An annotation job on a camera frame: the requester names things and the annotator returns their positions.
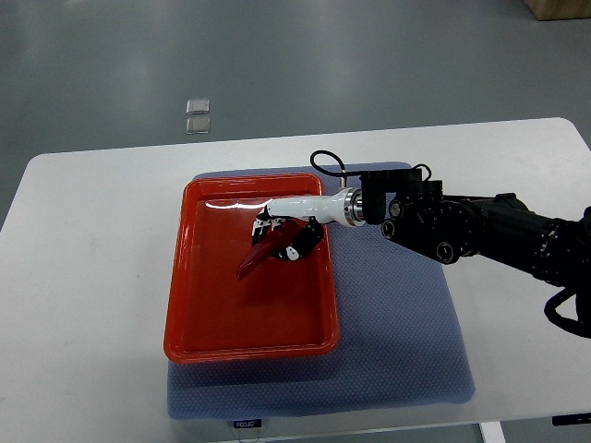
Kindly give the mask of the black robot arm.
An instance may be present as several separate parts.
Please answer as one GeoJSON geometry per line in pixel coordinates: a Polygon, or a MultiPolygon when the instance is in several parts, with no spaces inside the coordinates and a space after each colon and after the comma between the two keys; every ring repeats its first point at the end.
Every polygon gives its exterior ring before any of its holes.
{"type": "Polygon", "coordinates": [[[554,286],[590,286],[588,214],[579,221],[540,216],[513,193],[449,196],[422,163],[354,175],[364,221],[397,245],[445,265],[481,255],[554,286]]]}

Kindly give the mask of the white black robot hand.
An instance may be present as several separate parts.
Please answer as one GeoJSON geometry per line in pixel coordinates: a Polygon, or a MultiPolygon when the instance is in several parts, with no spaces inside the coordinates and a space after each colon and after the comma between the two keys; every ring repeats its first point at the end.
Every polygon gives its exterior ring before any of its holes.
{"type": "Polygon", "coordinates": [[[362,211],[362,193],[348,187],[333,196],[298,196],[269,200],[257,214],[252,225],[251,246],[256,228],[287,220],[298,222],[301,229],[281,260],[297,261],[323,240],[326,224],[337,222],[345,227],[359,227],[365,223],[362,211]]]}

